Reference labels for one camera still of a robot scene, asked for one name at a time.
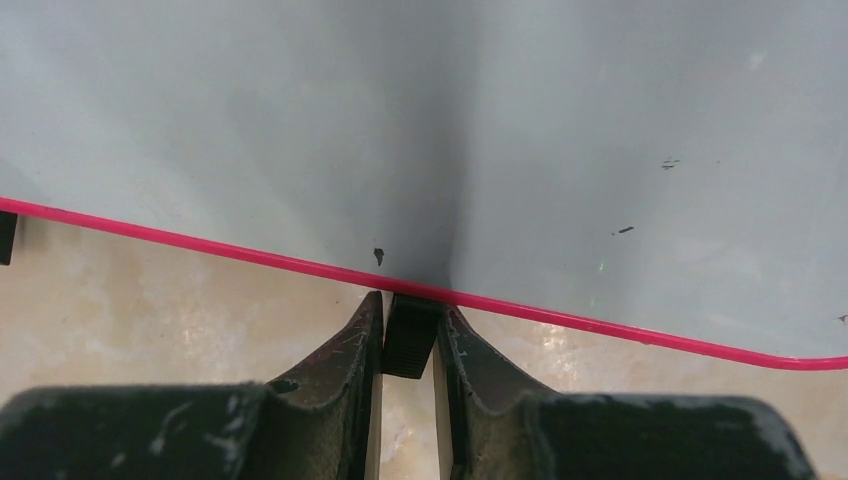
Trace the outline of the pink framed whiteboard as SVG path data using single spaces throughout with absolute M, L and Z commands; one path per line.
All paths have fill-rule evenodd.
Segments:
M 847 365 L 843 1 L 5 1 L 1 206 Z

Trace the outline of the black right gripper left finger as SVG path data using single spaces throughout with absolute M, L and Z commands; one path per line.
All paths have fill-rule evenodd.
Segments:
M 379 292 L 267 382 L 48 386 L 1 410 L 5 479 L 365 479 Z

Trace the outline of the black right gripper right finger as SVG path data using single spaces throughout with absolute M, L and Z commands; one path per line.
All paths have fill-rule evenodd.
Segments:
M 438 352 L 454 479 L 812 479 L 784 418 L 740 396 L 565 393 L 521 370 L 461 312 Z

